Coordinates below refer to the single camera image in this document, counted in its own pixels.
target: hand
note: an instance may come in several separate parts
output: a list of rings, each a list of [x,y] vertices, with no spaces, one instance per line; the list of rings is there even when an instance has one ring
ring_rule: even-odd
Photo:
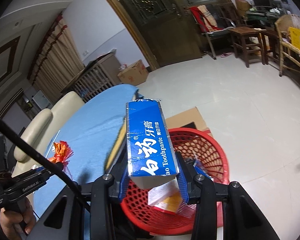
[[[20,235],[14,228],[14,224],[19,224],[22,220],[24,220],[27,224],[25,231],[29,234],[36,223],[30,201],[27,198],[25,198],[25,200],[26,211],[23,214],[5,210],[4,208],[0,210],[0,225],[2,231],[9,240],[21,240]]]

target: wicker chair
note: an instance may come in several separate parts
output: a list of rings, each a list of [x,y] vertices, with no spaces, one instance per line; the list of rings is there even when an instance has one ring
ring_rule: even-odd
[[[300,29],[300,16],[297,15],[283,15],[276,22],[275,26],[278,31],[278,36],[280,40],[280,73],[279,76],[283,75],[283,71],[285,68],[300,72],[299,70],[290,68],[284,64],[284,57],[290,59],[293,63],[300,67],[300,50],[294,47],[292,44],[285,42],[282,39],[282,34],[288,33],[288,28],[290,26]],[[296,60],[291,56],[291,51],[295,52],[299,55],[299,60]]]

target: orange candy wrapper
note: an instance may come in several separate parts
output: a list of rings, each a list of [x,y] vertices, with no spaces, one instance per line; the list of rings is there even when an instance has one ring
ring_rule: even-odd
[[[55,148],[55,154],[53,157],[49,158],[48,160],[52,163],[61,162],[63,164],[63,171],[64,173],[68,174],[71,179],[73,179],[69,169],[68,163],[69,158],[73,155],[73,151],[65,141],[60,141],[59,143],[53,143]]]

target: blue toothpaste box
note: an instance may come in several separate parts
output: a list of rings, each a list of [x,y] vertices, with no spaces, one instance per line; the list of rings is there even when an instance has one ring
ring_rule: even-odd
[[[128,173],[141,189],[173,180],[179,173],[160,102],[139,99],[127,103]]]

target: brown door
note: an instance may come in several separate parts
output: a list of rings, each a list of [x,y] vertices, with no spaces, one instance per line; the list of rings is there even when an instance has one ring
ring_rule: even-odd
[[[175,0],[119,0],[160,66],[200,58],[195,33]]]

